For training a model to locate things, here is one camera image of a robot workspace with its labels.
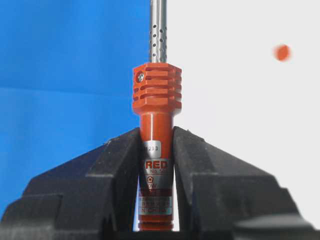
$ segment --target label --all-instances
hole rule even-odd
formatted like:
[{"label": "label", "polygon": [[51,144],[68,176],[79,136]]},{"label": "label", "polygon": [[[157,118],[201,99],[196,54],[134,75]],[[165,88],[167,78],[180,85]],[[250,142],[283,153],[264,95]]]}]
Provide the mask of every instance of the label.
[{"label": "label", "polygon": [[144,153],[146,158],[158,159],[161,158],[161,142],[157,140],[145,141]]},{"label": "label", "polygon": [[145,141],[139,174],[139,215],[171,215],[174,164],[161,158],[161,142]]}]

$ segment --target white label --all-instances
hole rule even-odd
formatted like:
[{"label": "white label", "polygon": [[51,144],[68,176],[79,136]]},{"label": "white label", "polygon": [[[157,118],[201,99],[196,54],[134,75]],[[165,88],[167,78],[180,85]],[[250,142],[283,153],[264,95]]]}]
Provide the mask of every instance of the white label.
[{"label": "white label", "polygon": [[161,158],[161,142],[157,140],[150,140],[143,142],[144,152],[149,159]]}]

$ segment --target white background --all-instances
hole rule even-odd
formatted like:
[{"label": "white background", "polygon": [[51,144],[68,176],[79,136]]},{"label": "white background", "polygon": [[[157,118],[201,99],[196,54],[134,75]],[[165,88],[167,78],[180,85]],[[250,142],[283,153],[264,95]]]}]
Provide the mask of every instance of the white background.
[{"label": "white background", "polygon": [[[168,0],[174,124],[271,174],[320,229],[320,1]],[[286,62],[274,58],[291,48]]]}]

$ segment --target orange dot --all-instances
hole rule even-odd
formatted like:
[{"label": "orange dot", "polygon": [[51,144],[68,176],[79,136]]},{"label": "orange dot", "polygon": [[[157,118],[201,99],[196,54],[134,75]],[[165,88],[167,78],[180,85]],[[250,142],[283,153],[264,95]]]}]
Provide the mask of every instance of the orange dot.
[{"label": "orange dot", "polygon": [[278,59],[279,61],[286,61],[290,56],[290,49],[287,45],[283,44],[276,47],[274,54],[276,59]]}]

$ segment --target orange handle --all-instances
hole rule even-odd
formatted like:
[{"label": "orange handle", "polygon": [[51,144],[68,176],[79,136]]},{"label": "orange handle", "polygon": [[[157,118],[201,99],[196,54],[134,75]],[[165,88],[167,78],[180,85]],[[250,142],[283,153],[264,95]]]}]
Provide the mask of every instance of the orange handle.
[{"label": "orange handle", "polygon": [[181,69],[147,63],[134,69],[133,110],[140,115],[144,157],[139,175],[140,231],[173,228],[173,116],[181,110]]}]

